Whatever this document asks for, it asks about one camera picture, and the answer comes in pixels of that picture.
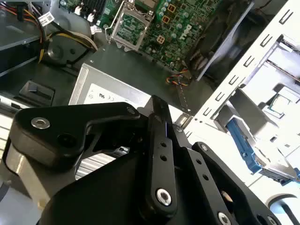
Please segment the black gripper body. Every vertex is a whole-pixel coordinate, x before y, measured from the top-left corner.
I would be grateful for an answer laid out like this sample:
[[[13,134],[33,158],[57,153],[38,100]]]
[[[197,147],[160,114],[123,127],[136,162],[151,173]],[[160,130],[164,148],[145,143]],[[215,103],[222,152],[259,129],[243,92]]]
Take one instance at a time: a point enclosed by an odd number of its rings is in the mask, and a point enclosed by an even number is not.
[[[203,192],[172,153],[122,156],[64,187],[41,225],[210,225]]]

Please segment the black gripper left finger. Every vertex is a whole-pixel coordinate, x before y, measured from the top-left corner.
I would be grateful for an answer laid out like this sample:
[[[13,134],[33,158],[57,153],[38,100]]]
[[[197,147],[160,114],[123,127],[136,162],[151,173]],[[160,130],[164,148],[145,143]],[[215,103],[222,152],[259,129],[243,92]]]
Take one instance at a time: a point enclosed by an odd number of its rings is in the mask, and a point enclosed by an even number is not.
[[[150,98],[147,115],[125,102],[29,108],[10,131],[10,169],[46,206],[64,187],[137,153],[172,153],[168,104]]]

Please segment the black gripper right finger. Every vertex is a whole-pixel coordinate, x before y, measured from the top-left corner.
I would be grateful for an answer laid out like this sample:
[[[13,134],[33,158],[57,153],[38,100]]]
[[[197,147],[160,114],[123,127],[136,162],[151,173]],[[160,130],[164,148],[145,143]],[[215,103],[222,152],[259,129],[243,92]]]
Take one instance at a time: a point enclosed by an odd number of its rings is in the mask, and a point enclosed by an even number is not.
[[[203,142],[191,145],[178,126],[173,127],[181,165],[204,204],[207,225],[278,225],[270,209]]]

